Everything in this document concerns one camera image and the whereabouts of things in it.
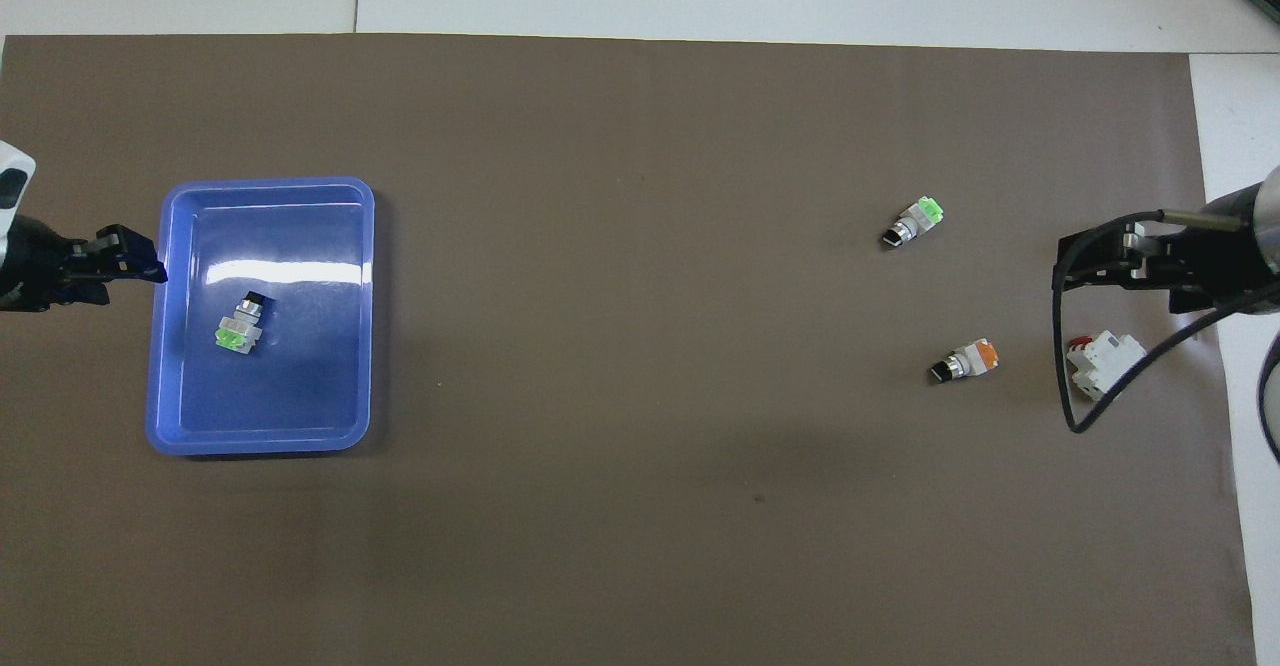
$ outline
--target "white floor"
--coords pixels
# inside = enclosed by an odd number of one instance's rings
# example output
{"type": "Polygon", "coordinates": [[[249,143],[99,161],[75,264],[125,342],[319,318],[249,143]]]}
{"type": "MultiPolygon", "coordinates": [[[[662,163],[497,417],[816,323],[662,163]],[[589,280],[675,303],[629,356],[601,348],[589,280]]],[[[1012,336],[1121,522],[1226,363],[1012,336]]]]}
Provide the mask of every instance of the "white floor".
{"type": "MultiPolygon", "coordinates": [[[[1190,53],[1210,196],[1280,164],[1280,26],[1244,0],[0,0],[0,47],[18,33],[352,31],[1190,53]]],[[[1280,316],[1220,329],[1265,666],[1280,666],[1280,466],[1254,387],[1276,329],[1280,316]]]]}

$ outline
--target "blue tray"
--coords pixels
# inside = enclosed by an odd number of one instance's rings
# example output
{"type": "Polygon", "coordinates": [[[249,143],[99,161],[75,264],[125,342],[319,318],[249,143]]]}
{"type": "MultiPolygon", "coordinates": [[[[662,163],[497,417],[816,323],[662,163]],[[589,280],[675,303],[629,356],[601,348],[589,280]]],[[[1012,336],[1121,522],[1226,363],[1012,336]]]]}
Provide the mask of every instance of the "blue tray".
{"type": "Polygon", "coordinates": [[[374,195],[353,178],[183,183],[165,197],[147,438],[164,453],[347,448],[369,429],[374,195]],[[266,296],[247,353],[214,332],[266,296]]]}

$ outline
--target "brown mat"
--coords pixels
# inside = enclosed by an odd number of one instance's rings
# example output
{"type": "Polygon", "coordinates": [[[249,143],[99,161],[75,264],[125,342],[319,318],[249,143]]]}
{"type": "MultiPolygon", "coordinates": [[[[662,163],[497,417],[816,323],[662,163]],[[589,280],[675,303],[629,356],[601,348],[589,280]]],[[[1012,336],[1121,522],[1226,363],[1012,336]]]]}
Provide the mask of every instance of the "brown mat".
{"type": "MultiPolygon", "coordinates": [[[[154,452],[150,287],[0,315],[4,663],[1253,662],[1212,339],[1089,434],[1052,383],[1056,238],[1203,202],[1184,56],[10,37],[3,78],[67,236],[330,174],[379,233],[337,457],[154,452]]],[[[1175,327],[1096,291],[1068,333],[1175,327]]]]}

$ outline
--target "black tip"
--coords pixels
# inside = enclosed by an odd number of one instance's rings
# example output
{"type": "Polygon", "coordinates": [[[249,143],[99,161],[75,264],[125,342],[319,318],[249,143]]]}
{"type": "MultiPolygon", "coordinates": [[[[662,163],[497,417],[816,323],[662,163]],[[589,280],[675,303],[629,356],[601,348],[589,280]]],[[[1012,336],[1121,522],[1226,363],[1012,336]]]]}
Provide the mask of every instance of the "black tip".
{"type": "Polygon", "coordinates": [[[929,373],[933,374],[933,378],[938,379],[938,383],[947,383],[948,380],[955,378],[951,375],[951,369],[947,368],[946,361],[938,361],[937,364],[934,364],[929,369],[929,373]]]}

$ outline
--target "connector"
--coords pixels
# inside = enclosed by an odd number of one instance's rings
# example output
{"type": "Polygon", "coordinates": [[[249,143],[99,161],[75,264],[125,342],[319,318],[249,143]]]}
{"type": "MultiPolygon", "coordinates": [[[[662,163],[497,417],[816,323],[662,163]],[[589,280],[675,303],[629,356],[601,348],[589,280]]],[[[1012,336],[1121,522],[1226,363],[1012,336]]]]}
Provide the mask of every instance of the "connector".
{"type": "Polygon", "coordinates": [[[1093,401],[1101,400],[1146,355],[1147,350],[1135,338],[1111,332],[1082,336],[1066,348],[1066,360],[1075,366],[1071,383],[1093,401]]]}
{"type": "Polygon", "coordinates": [[[218,324],[214,342],[228,351],[250,352],[262,334],[262,329],[255,325],[262,318],[262,295],[256,291],[246,293],[236,306],[236,313],[223,316],[218,324]]]}
{"type": "Polygon", "coordinates": [[[950,356],[938,361],[929,369],[933,378],[941,383],[965,377],[978,377],[1000,365],[1000,356],[996,347],[987,338],[979,338],[956,348],[950,356]]]}
{"type": "Polygon", "coordinates": [[[942,206],[928,196],[906,207],[881,236],[884,243],[899,247],[942,223],[942,206]]]}

